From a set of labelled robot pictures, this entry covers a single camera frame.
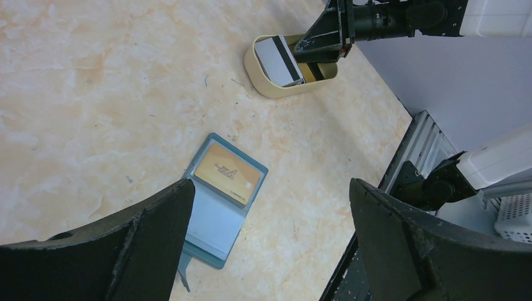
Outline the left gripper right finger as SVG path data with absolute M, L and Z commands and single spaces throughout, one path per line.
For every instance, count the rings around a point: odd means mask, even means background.
M 362 179 L 349 200 L 374 300 L 530 300 L 531 245 L 428 214 Z

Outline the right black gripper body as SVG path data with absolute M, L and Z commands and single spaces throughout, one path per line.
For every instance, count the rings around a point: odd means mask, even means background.
M 467 1 L 342 1 L 347 30 L 339 56 L 348 55 L 355 41 L 427 36 L 460 37 Z

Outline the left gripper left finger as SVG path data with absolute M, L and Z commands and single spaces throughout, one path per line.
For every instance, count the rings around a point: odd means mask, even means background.
M 2 300 L 168 300 L 193 208 L 182 179 L 45 241 L 1 246 Z

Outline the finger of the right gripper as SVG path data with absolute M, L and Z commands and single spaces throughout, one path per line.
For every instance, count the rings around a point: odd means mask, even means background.
M 298 63 L 336 63 L 345 42 L 345 1 L 328 1 L 324 11 L 294 46 Z

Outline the cream oval card tray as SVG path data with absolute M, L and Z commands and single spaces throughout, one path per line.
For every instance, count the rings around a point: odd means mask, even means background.
M 323 87 L 336 78 L 336 63 L 299 63 L 294 57 L 301 34 L 256 38 L 244 56 L 254 89 L 268 98 L 281 98 Z

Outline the blue card holder wallet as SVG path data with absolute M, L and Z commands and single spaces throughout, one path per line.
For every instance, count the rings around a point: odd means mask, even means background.
M 243 206 L 227 194 L 195 176 L 194 172 L 212 143 L 219 143 L 261 172 L 260 180 L 248 202 Z M 189 288 L 186 269 L 192 258 L 221 270 L 232 251 L 245 218 L 268 174 L 267 167 L 230 144 L 220 135 L 210 133 L 187 170 L 185 179 L 195 187 L 193 210 L 178 265 L 178 273 L 185 288 Z

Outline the yellow credit card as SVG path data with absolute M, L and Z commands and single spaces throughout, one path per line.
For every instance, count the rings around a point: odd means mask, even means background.
M 261 177 L 258 169 L 216 142 L 208 147 L 194 174 L 243 206 Z

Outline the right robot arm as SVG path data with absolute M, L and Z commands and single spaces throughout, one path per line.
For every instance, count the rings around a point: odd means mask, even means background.
M 324 11 L 295 44 L 301 63 L 335 63 L 357 41 L 413 37 L 530 38 L 530 1 L 328 1 Z M 491 105 L 461 110 L 459 124 L 479 134 L 481 146 L 443 160 L 426 177 L 405 164 L 391 190 L 394 198 L 436 211 L 444 204 L 531 170 L 531 123 L 509 127 Z

